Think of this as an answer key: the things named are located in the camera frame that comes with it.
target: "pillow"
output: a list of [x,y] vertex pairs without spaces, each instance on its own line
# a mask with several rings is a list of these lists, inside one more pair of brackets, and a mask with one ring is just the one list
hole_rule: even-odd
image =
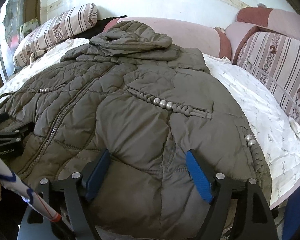
[[262,26],[300,41],[300,15],[294,12],[247,7],[239,11],[237,22]]
[[[0,96],[3,94],[8,94],[16,92],[19,90],[23,84],[32,78],[37,73],[43,71],[44,69],[57,64],[60,62],[60,58],[69,50],[74,49],[80,45],[88,44],[87,39],[68,39],[60,44],[57,44],[53,49],[49,50],[42,57],[37,59],[35,62],[21,69],[15,76],[10,78],[7,83],[5,83],[0,88]],[[7,97],[0,99],[0,104],[6,100]]]
[[202,53],[214,57],[231,58],[230,41],[218,28],[210,28],[196,23],[152,17],[128,17],[110,21],[105,31],[122,21],[142,22],[157,33],[165,33],[173,44],[183,48],[198,48]]
[[82,33],[97,22],[98,9],[93,3],[74,7],[48,20],[26,36],[13,55],[16,69],[30,63],[30,55]]
[[249,121],[270,168],[270,208],[274,208],[277,200],[300,178],[300,126],[247,71],[209,55],[204,55],[204,60],[211,75],[229,90]]
[[300,41],[257,32],[241,49],[238,65],[260,80],[283,111],[300,124]]

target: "jacket zipper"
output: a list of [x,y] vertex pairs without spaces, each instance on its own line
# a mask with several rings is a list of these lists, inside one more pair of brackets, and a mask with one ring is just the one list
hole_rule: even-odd
[[75,105],[82,98],[82,96],[92,86],[92,84],[93,84],[93,82],[95,80],[96,79],[91,80],[91,82],[88,83],[87,86],[77,94],[76,98],[71,103],[69,103],[67,106],[65,106],[62,109],[62,111],[58,114],[58,117],[57,117],[56,121],[53,124],[51,132],[50,132],[50,134],[49,134],[46,142],[43,144],[43,146],[42,146],[42,148],[41,148],[38,156],[30,163],[30,165],[28,166],[28,168],[26,169],[26,171],[24,171],[23,173],[21,173],[21,176],[22,176],[23,179],[25,179],[26,177],[29,176],[29,174],[31,173],[34,165],[40,160],[42,154],[45,152],[45,150],[47,149],[48,145],[51,143],[51,141],[52,141],[52,139],[53,139],[53,137],[55,135],[55,132],[57,130],[57,127],[58,127],[60,121],[62,120],[63,116],[66,114],[67,110],[69,108],[71,108],[73,105]]

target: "sofa cushion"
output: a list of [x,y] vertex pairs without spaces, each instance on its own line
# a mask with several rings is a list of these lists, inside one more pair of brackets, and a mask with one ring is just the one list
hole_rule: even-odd
[[300,124],[300,41],[257,32],[244,44],[237,63],[260,80]]
[[202,53],[214,57],[231,58],[230,41],[217,28],[210,28],[196,23],[152,17],[128,17],[109,22],[105,31],[122,21],[138,21],[149,25],[157,33],[165,33],[183,48],[198,48]]
[[255,24],[235,22],[226,28],[226,36],[231,44],[231,62],[237,64],[237,59],[241,48],[248,38],[254,33],[260,31]]
[[93,3],[71,8],[33,30],[19,44],[13,56],[16,69],[30,63],[33,52],[49,48],[82,33],[97,22],[97,7]]
[[300,15],[281,9],[247,7],[239,11],[237,22],[252,23],[300,41]]

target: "black bracket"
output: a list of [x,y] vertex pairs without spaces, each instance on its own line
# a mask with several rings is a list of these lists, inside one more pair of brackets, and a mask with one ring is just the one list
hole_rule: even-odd
[[22,155],[22,140],[33,130],[34,123],[30,122],[17,127],[13,132],[0,132],[0,158]]
[[18,240],[101,240],[89,217],[88,203],[96,197],[110,164],[110,153],[102,150],[97,158],[87,163],[82,172],[74,172],[67,179],[41,180],[36,191],[42,198],[60,213],[60,206],[65,202],[69,228],[60,230],[54,222],[42,217],[30,206],[23,216]]
[[255,179],[246,182],[228,179],[216,173],[194,150],[189,150],[210,183],[213,200],[195,240],[219,240],[226,223],[230,201],[237,199],[237,209],[229,240],[278,240],[271,210]]

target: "silver bead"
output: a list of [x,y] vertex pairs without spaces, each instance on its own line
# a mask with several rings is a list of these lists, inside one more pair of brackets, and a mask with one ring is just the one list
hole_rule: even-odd
[[216,174],[217,179],[224,179],[226,176],[223,173]]
[[168,102],[167,104],[166,104],[166,109],[168,110],[168,111],[170,111],[170,110],[172,110],[172,103],[171,102]]
[[248,134],[246,137],[245,137],[245,140],[248,142],[250,140],[253,139],[253,136],[251,134]]
[[257,181],[255,179],[251,178],[251,179],[249,179],[249,183],[252,185],[256,185]]
[[155,99],[153,99],[153,104],[155,105],[155,106],[158,106],[159,104],[160,104],[160,98],[155,98]]
[[72,173],[71,177],[72,177],[73,179],[79,178],[79,177],[80,177],[80,172],[74,172],[74,173]]
[[47,178],[43,178],[43,179],[40,180],[41,185],[47,184],[47,182],[48,182]]
[[160,103],[159,103],[159,106],[161,108],[166,108],[166,105],[167,105],[167,101],[166,100],[161,100]]
[[254,139],[251,139],[250,141],[248,141],[247,146],[250,148],[252,145],[256,144],[257,141]]

